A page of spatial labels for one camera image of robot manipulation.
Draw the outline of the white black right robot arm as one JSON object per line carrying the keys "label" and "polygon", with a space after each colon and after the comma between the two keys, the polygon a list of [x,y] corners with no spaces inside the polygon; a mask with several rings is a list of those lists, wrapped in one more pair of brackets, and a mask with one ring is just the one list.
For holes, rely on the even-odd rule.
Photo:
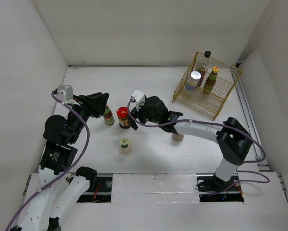
{"label": "white black right robot arm", "polygon": [[250,134],[235,119],[228,118],[218,124],[198,121],[186,117],[181,112],[168,110],[157,96],[146,97],[141,92],[130,96],[130,103],[135,107],[128,111],[128,121],[134,130],[138,126],[160,128],[172,135],[189,135],[208,140],[218,145],[222,160],[212,178],[203,180],[198,188],[205,193],[220,193],[231,185],[231,177],[241,166],[253,144]]}

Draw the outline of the dark soy sauce bottle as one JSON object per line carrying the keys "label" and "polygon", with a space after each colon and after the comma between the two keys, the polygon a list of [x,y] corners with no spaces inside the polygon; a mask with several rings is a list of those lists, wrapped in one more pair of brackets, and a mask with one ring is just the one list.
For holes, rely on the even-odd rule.
{"label": "dark soy sauce bottle", "polygon": [[202,84],[210,56],[211,56],[211,51],[206,50],[204,55],[199,59],[199,63],[196,67],[196,71],[198,71],[201,74],[201,78],[196,85],[197,87],[200,87]]}

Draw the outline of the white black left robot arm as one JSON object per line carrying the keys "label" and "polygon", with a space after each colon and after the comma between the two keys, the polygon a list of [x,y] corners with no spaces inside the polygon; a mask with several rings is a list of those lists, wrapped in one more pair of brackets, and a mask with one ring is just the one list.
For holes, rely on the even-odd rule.
{"label": "white black left robot arm", "polygon": [[66,98],[63,90],[56,89],[51,96],[69,113],[67,117],[52,115],[47,119],[43,134],[46,144],[39,164],[36,191],[13,216],[6,228],[8,231],[60,231],[81,195],[97,187],[96,170],[81,166],[62,195],[57,195],[66,174],[84,155],[81,152],[76,157],[77,149],[72,145],[83,129],[86,140],[90,139],[87,120],[104,114],[109,94],[98,92]]}

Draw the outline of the silver cap blue shaker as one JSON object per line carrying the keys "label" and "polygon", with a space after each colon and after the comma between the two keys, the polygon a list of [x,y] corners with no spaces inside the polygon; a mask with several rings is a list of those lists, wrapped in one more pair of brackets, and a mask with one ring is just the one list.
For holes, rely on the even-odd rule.
{"label": "silver cap blue shaker", "polygon": [[194,91],[197,88],[197,85],[199,81],[201,80],[201,78],[202,78],[202,75],[200,72],[192,71],[186,81],[185,89],[187,91]]}

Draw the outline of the red lid sauce jar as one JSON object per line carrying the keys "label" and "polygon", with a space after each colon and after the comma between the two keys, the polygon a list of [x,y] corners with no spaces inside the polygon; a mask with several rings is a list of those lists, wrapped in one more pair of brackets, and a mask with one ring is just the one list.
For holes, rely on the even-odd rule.
{"label": "red lid sauce jar", "polygon": [[128,109],[127,107],[120,107],[116,110],[118,119],[119,119],[119,125],[122,129],[128,129],[130,127],[130,124],[128,122]]}

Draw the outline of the yellow cap green sauce bottle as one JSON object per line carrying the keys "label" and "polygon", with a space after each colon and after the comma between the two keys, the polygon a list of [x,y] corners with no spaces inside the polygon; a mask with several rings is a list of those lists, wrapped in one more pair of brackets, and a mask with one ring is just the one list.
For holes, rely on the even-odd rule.
{"label": "yellow cap green sauce bottle", "polygon": [[217,74],[219,72],[219,67],[214,66],[212,68],[212,71],[210,73],[210,75],[208,76],[208,78],[205,81],[204,87],[203,87],[203,92],[205,94],[210,94],[213,90],[213,87],[216,83],[216,79],[217,79]]}

